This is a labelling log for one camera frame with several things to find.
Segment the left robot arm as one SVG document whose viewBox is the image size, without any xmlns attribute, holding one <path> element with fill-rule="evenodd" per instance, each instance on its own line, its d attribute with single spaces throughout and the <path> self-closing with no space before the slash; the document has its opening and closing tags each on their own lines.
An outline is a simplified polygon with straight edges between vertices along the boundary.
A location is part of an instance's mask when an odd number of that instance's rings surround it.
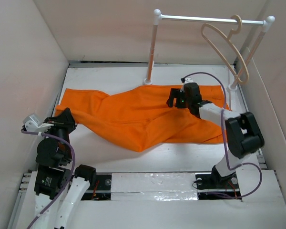
<svg viewBox="0 0 286 229">
<path fill-rule="evenodd" d="M 30 229 L 67 229 L 84 193 L 96 185 L 95 168 L 75 165 L 69 135 L 76 127 L 69 108 L 44 121 L 35 114 L 23 121 L 23 134 L 42 137 L 36 149 L 35 213 Z"/>
</svg>

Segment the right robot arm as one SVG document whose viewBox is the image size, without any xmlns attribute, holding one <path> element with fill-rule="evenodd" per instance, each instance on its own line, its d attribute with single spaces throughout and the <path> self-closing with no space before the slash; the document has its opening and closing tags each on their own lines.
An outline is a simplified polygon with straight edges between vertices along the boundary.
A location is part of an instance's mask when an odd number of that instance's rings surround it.
<svg viewBox="0 0 286 229">
<path fill-rule="evenodd" d="M 225 156 L 213 166 L 210 177 L 217 188 L 226 185 L 244 159 L 265 144 L 251 112 L 239 114 L 203 100 L 197 83 L 185 83 L 181 89 L 172 88 L 166 103 L 169 107 L 187 108 L 193 116 L 221 127 Z"/>
</svg>

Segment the orange trousers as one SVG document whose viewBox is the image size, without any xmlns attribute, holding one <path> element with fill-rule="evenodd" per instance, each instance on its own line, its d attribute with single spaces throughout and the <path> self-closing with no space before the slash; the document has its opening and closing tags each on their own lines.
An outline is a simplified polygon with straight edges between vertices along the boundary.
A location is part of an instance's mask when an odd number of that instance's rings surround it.
<svg viewBox="0 0 286 229">
<path fill-rule="evenodd" d="M 56 112 L 69 108 L 78 124 L 120 147 L 142 152 L 160 143 L 219 144 L 221 127 L 168 107 L 171 86 L 142 85 L 108 95 L 98 90 L 66 89 Z"/>
</svg>

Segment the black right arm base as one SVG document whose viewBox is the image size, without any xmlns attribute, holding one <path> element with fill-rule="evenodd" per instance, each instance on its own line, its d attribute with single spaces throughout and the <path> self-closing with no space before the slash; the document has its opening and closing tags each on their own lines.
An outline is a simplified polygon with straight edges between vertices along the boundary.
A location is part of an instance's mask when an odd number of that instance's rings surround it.
<svg viewBox="0 0 286 229">
<path fill-rule="evenodd" d="M 240 199 L 236 172 L 221 177 L 215 166 L 210 173 L 196 173 L 192 187 L 197 190 L 198 199 Z"/>
</svg>

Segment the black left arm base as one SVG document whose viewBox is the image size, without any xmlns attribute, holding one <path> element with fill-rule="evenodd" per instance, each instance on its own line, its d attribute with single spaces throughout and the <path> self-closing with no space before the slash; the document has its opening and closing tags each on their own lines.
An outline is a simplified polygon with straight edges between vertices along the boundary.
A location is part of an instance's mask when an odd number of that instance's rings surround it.
<svg viewBox="0 0 286 229">
<path fill-rule="evenodd" d="M 111 173 L 97 173 L 94 185 L 90 185 L 88 190 L 83 194 L 82 201 L 105 201 L 111 200 Z"/>
</svg>

